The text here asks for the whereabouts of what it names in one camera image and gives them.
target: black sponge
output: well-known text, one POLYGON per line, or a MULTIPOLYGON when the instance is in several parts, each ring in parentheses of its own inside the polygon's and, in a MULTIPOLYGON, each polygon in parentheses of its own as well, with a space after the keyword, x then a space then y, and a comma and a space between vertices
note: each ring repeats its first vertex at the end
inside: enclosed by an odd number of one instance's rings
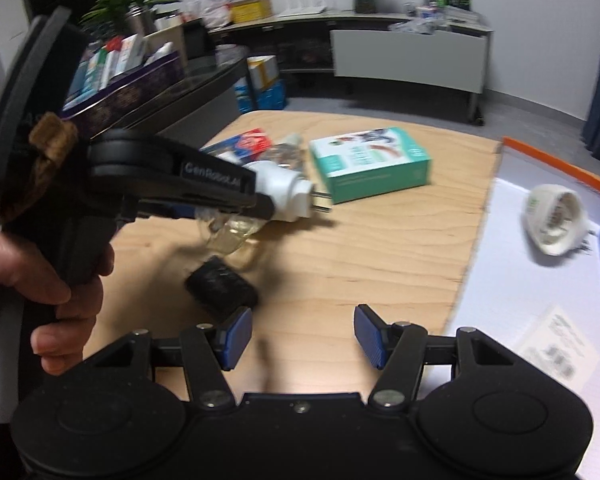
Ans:
POLYGON ((192 272, 185 287, 217 322, 223 322, 242 306, 253 308, 258 304, 254 286, 218 256, 192 272))

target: table leg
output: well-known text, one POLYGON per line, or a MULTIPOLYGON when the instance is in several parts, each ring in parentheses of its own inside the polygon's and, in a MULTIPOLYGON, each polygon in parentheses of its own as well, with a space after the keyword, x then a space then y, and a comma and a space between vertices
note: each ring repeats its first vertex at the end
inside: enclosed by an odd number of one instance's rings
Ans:
POLYGON ((469 107, 467 110, 467 120, 471 124, 475 124, 476 126, 484 126, 484 118, 482 116, 480 106, 478 105, 478 97, 480 97, 480 94, 469 92, 469 107))

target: toothpaste box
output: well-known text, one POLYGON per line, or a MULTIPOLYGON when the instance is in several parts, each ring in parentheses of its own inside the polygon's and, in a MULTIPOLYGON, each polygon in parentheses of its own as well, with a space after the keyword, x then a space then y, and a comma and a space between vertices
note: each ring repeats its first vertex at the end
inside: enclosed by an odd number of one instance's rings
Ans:
POLYGON ((309 150, 334 204, 429 183, 430 156, 400 128, 312 140, 309 150))

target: paper sheet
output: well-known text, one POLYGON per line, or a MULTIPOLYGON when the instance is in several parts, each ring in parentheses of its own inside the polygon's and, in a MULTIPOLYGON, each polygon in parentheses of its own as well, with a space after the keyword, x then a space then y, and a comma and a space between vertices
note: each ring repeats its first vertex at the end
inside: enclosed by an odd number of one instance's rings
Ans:
POLYGON ((595 346, 557 305, 542 316, 516 353, 577 394, 600 361, 595 346))

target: human hand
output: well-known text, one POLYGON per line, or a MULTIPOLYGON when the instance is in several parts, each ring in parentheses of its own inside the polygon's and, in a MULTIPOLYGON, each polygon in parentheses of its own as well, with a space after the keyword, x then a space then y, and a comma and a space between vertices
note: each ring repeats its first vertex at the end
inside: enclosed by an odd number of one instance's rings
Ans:
POLYGON ((57 305, 59 321, 39 326, 31 334, 31 347, 48 374, 59 375, 82 360, 82 350, 102 307, 100 276, 113 272, 113 262, 109 245, 97 275, 85 285, 69 288, 33 243, 0 233, 0 285, 12 286, 28 300, 57 305))

